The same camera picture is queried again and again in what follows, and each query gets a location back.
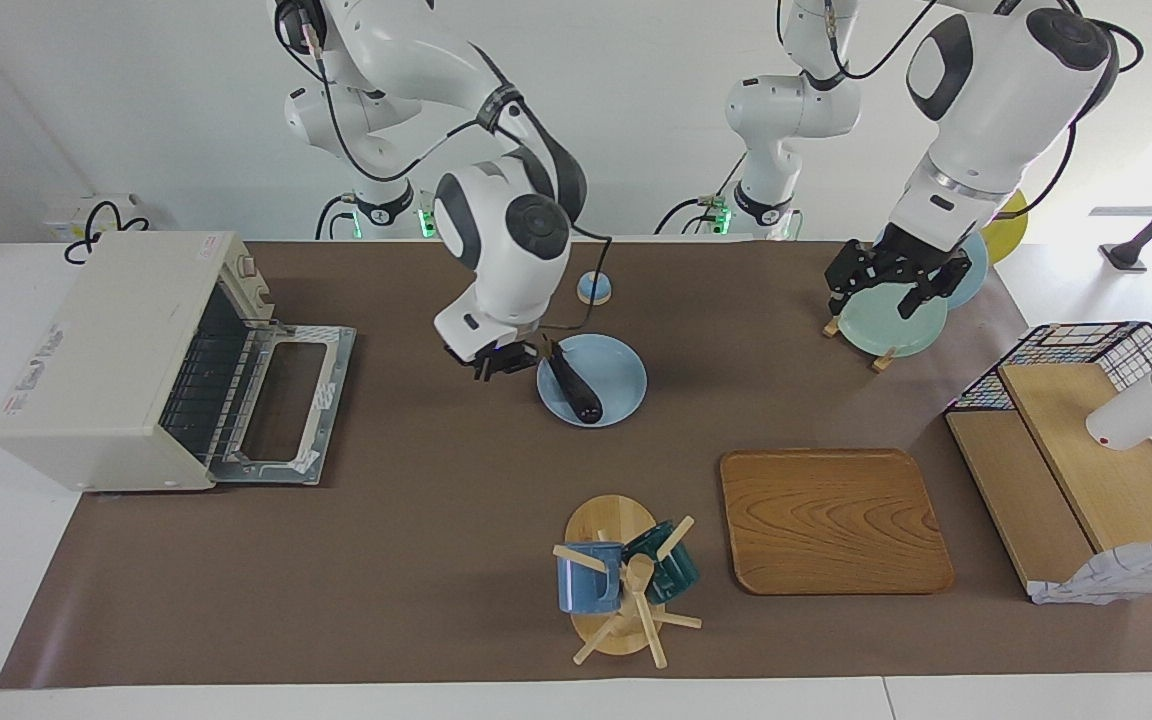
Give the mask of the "wooden mug tree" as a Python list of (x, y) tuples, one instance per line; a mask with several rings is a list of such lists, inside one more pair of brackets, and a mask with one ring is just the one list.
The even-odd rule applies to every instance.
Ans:
[[(563, 541), (620, 541), (626, 546), (632, 538), (652, 529), (659, 521), (646, 507), (630, 497), (600, 495), (581, 503), (571, 518), (567, 521)], [(673, 533), (658, 553), (659, 559), (669, 555), (670, 550), (684, 539), (694, 525), (694, 520), (685, 516), (677, 521)], [(620, 609), (602, 615), (571, 615), (573, 629), (582, 641), (582, 646), (573, 664), (585, 664), (594, 653), (602, 655), (632, 655), (647, 651), (657, 669), (664, 670), (669, 661), (666, 655), (660, 630), (664, 626), (681, 626), (681, 628), (703, 628), (700, 617), (676, 614), (664, 605), (652, 605), (646, 601), (646, 585), (652, 579), (655, 562), (646, 555), (632, 556), (628, 562), (621, 559), (621, 602)]]

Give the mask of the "pale blue racked plate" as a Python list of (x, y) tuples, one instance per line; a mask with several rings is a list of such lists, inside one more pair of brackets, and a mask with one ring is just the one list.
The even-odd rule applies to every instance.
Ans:
[(933, 297), (948, 300), (948, 309), (963, 305), (968, 300), (972, 300), (975, 293), (980, 290), (988, 272), (988, 253), (983, 238), (977, 232), (968, 234), (968, 236), (957, 243), (957, 247), (960, 245), (964, 247), (969, 259), (972, 260), (972, 270), (970, 270), (963, 283), (955, 291), (931, 291), (931, 300)]

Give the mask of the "light wooden shelf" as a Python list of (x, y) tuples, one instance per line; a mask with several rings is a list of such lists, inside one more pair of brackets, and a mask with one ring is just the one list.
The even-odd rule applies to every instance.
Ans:
[(1085, 429), (1115, 396), (1105, 370), (1005, 365), (993, 381), (945, 419), (1029, 601), (1152, 594), (1152, 445), (1114, 450)]

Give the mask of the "dark purple eggplant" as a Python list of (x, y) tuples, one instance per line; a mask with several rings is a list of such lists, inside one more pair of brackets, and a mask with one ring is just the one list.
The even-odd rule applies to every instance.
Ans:
[(573, 364), (566, 357), (566, 351), (561, 343), (552, 340), (547, 334), (543, 334), (541, 338), (550, 373), (556, 378), (559, 392), (561, 392), (567, 406), (570, 407), (573, 415), (576, 416), (579, 423), (586, 425), (593, 425), (602, 420), (602, 401), (596, 396), (593, 387), (573, 367)]

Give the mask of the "blue mug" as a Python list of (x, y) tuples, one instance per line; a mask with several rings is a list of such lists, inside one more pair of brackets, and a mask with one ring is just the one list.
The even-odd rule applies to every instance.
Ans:
[(602, 615), (620, 609), (620, 541), (573, 541), (554, 547), (558, 605), (571, 615)]

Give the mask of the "cream toaster oven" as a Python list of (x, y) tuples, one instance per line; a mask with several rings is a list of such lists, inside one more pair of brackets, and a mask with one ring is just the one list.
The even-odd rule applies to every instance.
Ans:
[(0, 448), (77, 492), (212, 488), (207, 442), (223, 395), (162, 414), (211, 306), (244, 341), (270, 287), (234, 232), (111, 232), (96, 243), (0, 406)]

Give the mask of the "mint green plate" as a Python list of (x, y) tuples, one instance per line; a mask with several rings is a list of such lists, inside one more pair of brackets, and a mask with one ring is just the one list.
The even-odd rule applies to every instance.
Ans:
[(933, 297), (904, 318), (899, 305), (910, 290), (911, 285), (892, 283), (855, 293), (838, 314), (838, 328), (852, 346), (877, 357), (908, 357), (927, 350), (945, 328), (948, 300)]

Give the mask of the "wooden plate rack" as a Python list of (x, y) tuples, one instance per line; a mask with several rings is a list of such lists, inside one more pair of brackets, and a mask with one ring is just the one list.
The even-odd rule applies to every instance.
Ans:
[[(829, 323), (824, 325), (823, 332), (820, 333), (823, 333), (824, 338), (840, 338), (841, 333), (840, 316), (838, 314), (832, 316)], [(886, 369), (890, 367), (890, 364), (893, 363), (893, 361), (895, 361), (895, 351), (896, 347), (892, 347), (888, 348), (888, 350), (884, 353), (881, 356), (876, 356), (874, 359), (872, 361), (872, 364), (870, 364), (870, 370), (872, 370), (872, 372), (876, 374), (881, 374), (882, 372), (886, 372)]]

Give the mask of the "teal mug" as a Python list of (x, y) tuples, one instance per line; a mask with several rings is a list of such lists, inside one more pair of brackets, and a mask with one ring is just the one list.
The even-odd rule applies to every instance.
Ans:
[(664, 543), (675, 533), (675, 530), (676, 524), (673, 521), (660, 521), (652, 529), (628, 541), (622, 550), (623, 562), (641, 553), (655, 562), (652, 579), (649, 579), (645, 591), (646, 601), (652, 605), (676, 600), (699, 579), (698, 566), (692, 561), (684, 543), (679, 541), (669, 555), (664, 559), (658, 558)]

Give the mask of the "glass oven door with handle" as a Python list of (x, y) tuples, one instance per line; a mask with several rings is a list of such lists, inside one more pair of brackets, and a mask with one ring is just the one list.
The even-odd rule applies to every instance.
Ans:
[[(357, 331), (343, 325), (252, 325), (238, 354), (234, 373), (212, 433), (204, 465), (214, 483), (301, 484), (320, 482), (329, 447)], [(314, 344), (324, 348), (317, 370), (314, 395), (306, 411), (296, 455), (291, 460), (259, 460), (242, 450), (256, 416), (262, 389), (268, 382), (270, 365), (279, 346)]]

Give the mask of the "brown wooden tray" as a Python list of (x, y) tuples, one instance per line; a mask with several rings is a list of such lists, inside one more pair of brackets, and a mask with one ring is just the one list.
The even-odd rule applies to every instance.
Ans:
[(955, 582), (904, 450), (745, 448), (718, 469), (733, 579), (749, 594), (937, 594)]

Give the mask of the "white patterned cloth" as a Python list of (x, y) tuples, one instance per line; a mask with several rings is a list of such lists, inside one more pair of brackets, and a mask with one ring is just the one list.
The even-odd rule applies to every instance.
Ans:
[(1152, 541), (1097, 553), (1064, 582), (1028, 582), (1030, 602), (1107, 605), (1152, 594)]

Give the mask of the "brown table mat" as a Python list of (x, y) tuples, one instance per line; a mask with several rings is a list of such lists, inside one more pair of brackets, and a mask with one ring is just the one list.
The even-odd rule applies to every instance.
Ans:
[[(467, 270), (434, 243), (262, 243), (288, 323), (361, 332), (316, 487), (82, 497), (1, 688), (518, 682), (652, 676), (596, 655), (556, 602), (573, 510), (690, 515), (699, 583), (664, 630), (667, 679), (1152, 670), (1152, 596), (1038, 606), (1020, 588), (941, 410), (1025, 325), (991, 281), (932, 350), (870, 372), (823, 338), (836, 247), (626, 243), (590, 327), (643, 357), (644, 404), (602, 430), (529, 373), (473, 381), (435, 347)], [(737, 448), (901, 448), (955, 579), (929, 596), (755, 597), (732, 578), (719, 461)]]

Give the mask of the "white power strip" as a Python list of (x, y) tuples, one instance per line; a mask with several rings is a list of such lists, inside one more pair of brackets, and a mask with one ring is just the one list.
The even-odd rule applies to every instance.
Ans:
[(134, 194), (97, 194), (88, 196), (52, 196), (47, 200), (46, 213), (41, 223), (47, 232), (47, 241), (71, 243), (86, 237), (84, 229), (88, 218), (100, 202), (111, 202), (114, 210), (104, 209), (92, 223), (92, 232), (115, 232), (119, 225), (132, 222), (134, 218), (145, 217), (138, 197)]

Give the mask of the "light blue plate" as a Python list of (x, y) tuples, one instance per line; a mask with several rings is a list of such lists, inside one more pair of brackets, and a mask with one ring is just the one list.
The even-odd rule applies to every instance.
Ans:
[(608, 334), (586, 333), (564, 338), (559, 346), (564, 359), (599, 397), (602, 419), (594, 423), (579, 420), (563, 396), (556, 376), (544, 361), (536, 373), (536, 388), (550, 414), (573, 427), (604, 429), (626, 420), (643, 404), (647, 388), (646, 367), (641, 356), (626, 342)]

